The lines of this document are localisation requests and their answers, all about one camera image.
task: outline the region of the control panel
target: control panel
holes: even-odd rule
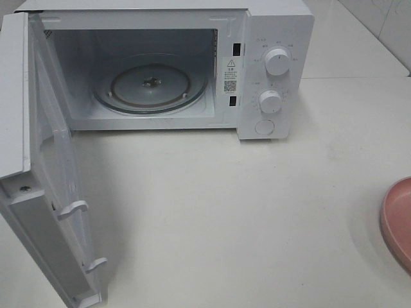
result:
[[[287,137],[312,27],[311,15],[251,17],[240,139]]]

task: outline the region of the white knob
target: white knob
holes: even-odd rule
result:
[[[284,48],[275,48],[265,55],[265,69],[270,75],[279,76],[290,69],[290,57]]]
[[[265,91],[259,96],[259,107],[265,114],[274,114],[281,109],[282,99],[276,91]]]

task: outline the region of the round button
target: round button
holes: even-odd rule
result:
[[[262,120],[256,125],[256,132],[260,135],[270,135],[274,131],[274,123],[270,120]]]
[[[281,109],[281,96],[277,91],[265,91],[259,96],[259,107],[266,114],[274,114]]]
[[[284,48],[275,48],[265,55],[265,69],[273,76],[279,76],[290,69],[289,52]]]

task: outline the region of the qr code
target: qr code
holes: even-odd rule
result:
[[[225,80],[224,81],[224,92],[236,92],[237,91],[237,81],[236,80]]]

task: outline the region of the microwave top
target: microwave top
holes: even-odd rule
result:
[[[302,0],[27,0],[16,12],[64,10],[248,10],[251,15],[312,15]]]

